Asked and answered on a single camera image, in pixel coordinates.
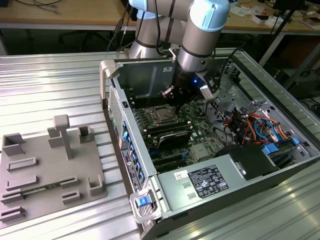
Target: motherboard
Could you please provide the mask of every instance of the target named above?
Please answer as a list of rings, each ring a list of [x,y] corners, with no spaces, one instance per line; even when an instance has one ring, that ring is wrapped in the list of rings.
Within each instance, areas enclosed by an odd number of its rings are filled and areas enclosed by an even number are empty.
[[[192,101],[176,115],[169,105],[133,108],[133,115],[159,173],[214,158],[225,147],[204,114]]]

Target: desk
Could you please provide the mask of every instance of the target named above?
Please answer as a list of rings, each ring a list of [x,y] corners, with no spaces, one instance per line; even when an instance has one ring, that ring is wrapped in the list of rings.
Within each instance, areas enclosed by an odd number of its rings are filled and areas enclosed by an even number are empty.
[[[247,4],[264,6],[269,15],[275,11],[257,0],[252,0]],[[0,8],[0,29],[113,30],[125,9],[120,0],[63,0],[56,5],[61,14],[12,0],[9,7]],[[240,17],[230,12],[222,32],[232,34],[270,33],[270,27],[256,24],[250,18],[250,16]],[[293,21],[287,23],[259,62],[262,66],[285,35],[320,35],[320,31],[309,28],[300,22],[300,19],[301,17],[293,17]],[[130,20],[128,30],[135,30],[135,25],[136,22]],[[0,39],[0,55],[4,54],[5,49]]]

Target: power supply label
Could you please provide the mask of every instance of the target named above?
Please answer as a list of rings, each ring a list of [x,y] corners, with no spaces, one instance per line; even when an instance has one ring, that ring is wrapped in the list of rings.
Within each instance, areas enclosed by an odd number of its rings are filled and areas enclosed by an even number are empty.
[[[229,188],[216,165],[189,172],[188,175],[198,196],[202,199]]]

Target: blue latch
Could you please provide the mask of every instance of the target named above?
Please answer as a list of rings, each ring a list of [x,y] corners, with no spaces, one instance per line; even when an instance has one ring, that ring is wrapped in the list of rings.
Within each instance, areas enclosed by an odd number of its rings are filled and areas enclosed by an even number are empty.
[[[264,148],[263,148],[263,151],[264,151],[266,154],[271,154],[271,153],[276,152],[276,151],[278,151],[278,150],[279,150],[279,149],[277,148],[277,146],[276,146],[274,143],[265,145]]]
[[[122,136],[122,140],[125,141],[128,139],[128,131],[125,131]]]
[[[144,173],[143,172],[140,172],[140,180],[144,180],[145,179],[145,175],[144,175]]]
[[[136,163],[138,160],[137,154],[134,153],[132,157],[133,157],[133,162]]]
[[[292,138],[292,142],[295,144],[295,145],[298,145],[300,143],[299,139],[294,137]]]
[[[138,208],[147,206],[151,203],[151,198],[149,196],[142,196],[136,199],[136,204],[138,205]]]
[[[139,162],[136,163],[136,166],[137,166],[138,170],[141,170],[141,166],[140,166]]]

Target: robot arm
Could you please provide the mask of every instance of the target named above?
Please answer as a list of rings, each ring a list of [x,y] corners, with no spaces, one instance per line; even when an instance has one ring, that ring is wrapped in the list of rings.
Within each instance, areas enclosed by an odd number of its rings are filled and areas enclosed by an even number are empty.
[[[137,41],[132,45],[130,58],[159,57],[156,51],[155,0],[129,0],[139,9],[137,28],[143,12],[143,22]],[[161,92],[171,106],[180,106],[193,99],[199,90],[209,100],[218,94],[219,82],[206,72],[220,32],[230,11],[228,0],[158,0],[160,44],[181,45],[177,66],[170,87]]]

